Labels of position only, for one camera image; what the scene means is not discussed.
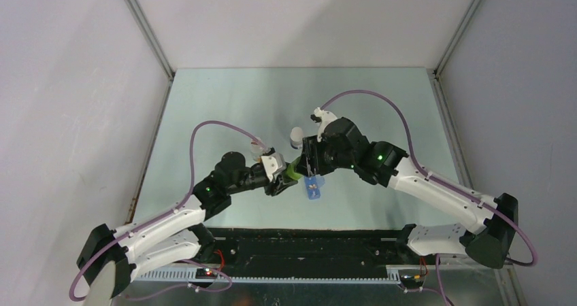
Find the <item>green pill bottle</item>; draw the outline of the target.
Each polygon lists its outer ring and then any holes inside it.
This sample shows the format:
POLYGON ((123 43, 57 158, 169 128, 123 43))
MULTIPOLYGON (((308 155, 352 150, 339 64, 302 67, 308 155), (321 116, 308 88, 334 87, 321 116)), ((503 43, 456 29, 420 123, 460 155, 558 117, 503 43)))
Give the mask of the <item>green pill bottle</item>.
POLYGON ((298 172, 297 166, 299 165, 301 157, 297 157, 291 163, 286 164, 286 169, 283 172, 283 177, 288 180, 299 181, 303 175, 298 172))

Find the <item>blue pill organizer box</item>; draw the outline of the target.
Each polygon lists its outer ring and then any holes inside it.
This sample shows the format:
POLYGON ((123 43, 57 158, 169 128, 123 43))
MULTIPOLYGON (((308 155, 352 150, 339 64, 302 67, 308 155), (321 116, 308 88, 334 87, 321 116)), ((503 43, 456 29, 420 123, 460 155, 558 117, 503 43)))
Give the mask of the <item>blue pill organizer box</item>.
POLYGON ((325 179, 321 175, 315 175, 312 177, 304 177, 304 184, 306 188, 306 194, 309 200, 317 200, 321 196, 321 188, 325 183, 325 179))

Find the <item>white bottle orange label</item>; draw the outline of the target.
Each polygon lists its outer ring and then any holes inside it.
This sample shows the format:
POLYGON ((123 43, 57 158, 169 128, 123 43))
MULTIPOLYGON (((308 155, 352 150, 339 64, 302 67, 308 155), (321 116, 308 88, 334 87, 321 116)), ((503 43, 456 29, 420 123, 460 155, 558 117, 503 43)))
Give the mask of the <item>white bottle orange label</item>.
POLYGON ((259 145, 257 141, 250 142, 250 154, 255 162, 261 162, 261 157, 268 152, 269 148, 259 145))

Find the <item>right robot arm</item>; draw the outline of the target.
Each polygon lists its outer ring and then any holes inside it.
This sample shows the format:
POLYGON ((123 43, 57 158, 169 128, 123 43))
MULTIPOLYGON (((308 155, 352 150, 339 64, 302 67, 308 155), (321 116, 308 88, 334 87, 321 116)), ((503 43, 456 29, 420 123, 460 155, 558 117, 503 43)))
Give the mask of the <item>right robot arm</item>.
POLYGON ((454 224, 407 224, 397 238, 395 253, 406 264, 430 254, 462 254, 491 269, 502 268, 515 236, 518 200, 503 193, 482 194, 418 167, 410 155, 385 141, 368 141, 349 119, 330 112, 313 115, 316 135, 303 139, 295 167, 302 175, 353 171, 371 185, 410 194, 457 219, 454 224))

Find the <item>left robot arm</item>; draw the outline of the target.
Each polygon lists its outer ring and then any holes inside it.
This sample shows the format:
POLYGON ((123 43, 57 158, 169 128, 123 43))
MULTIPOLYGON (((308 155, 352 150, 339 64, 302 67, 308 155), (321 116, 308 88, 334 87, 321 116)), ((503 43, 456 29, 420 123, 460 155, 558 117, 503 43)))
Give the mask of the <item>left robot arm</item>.
POLYGON ((214 236, 204 226, 231 205, 232 194, 263 188, 276 196, 302 177, 296 164, 286 163, 272 152, 248 167, 239 152, 228 152, 184 199, 159 215, 110 229, 94 228, 77 260, 88 285, 108 263, 116 266, 112 296, 117 296, 136 278, 173 262, 195 259, 208 262, 215 254, 214 236))

